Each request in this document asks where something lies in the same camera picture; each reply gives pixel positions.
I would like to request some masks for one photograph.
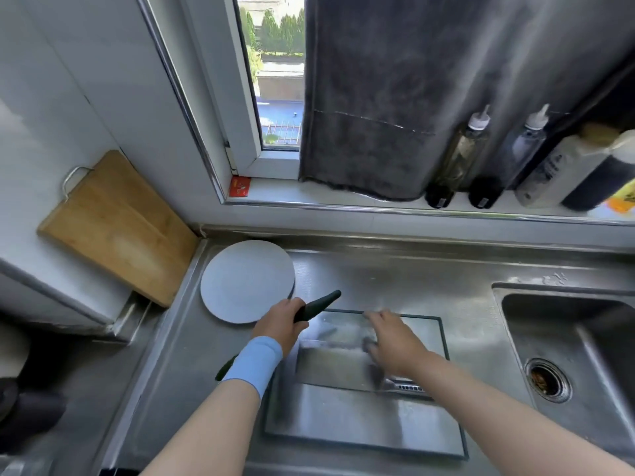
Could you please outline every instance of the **dark green cucumber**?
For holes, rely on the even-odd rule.
[[[341,295],[342,295],[342,291],[333,291],[327,296],[324,296],[312,302],[309,302],[308,304],[302,306],[299,309],[299,311],[295,313],[293,322],[296,323],[302,320],[308,322],[309,320],[313,319],[316,315],[318,315],[320,312],[322,312],[324,309],[329,307],[329,305],[331,305],[333,302],[338,300]],[[237,356],[238,354],[236,354],[232,359],[228,360],[223,365],[223,367],[220,368],[215,378],[217,381],[222,381],[223,377],[225,377],[225,375],[227,374],[227,371],[229,371],[229,368],[231,368],[232,365],[234,364],[234,359]]]

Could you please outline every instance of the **sink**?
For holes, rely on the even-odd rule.
[[[635,309],[612,296],[503,289],[496,298],[535,407],[634,464]]]

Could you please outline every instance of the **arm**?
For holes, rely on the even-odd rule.
[[[308,322],[293,323],[302,306],[300,298],[283,299],[256,323],[250,343],[223,381],[152,460],[143,476],[242,474],[262,394],[278,362],[309,326]]]
[[[425,389],[504,475],[635,476],[628,464],[428,351],[390,311],[367,317],[377,333],[373,358]]]

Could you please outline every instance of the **window glass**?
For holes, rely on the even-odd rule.
[[[265,146],[300,145],[304,0],[237,0]]]

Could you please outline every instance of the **person's left hand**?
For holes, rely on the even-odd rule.
[[[282,346],[282,354],[286,356],[300,333],[309,327],[309,323],[305,321],[293,323],[295,313],[304,305],[305,302],[299,297],[292,300],[282,299],[278,304],[274,304],[256,323],[251,339],[258,336],[273,337]]]

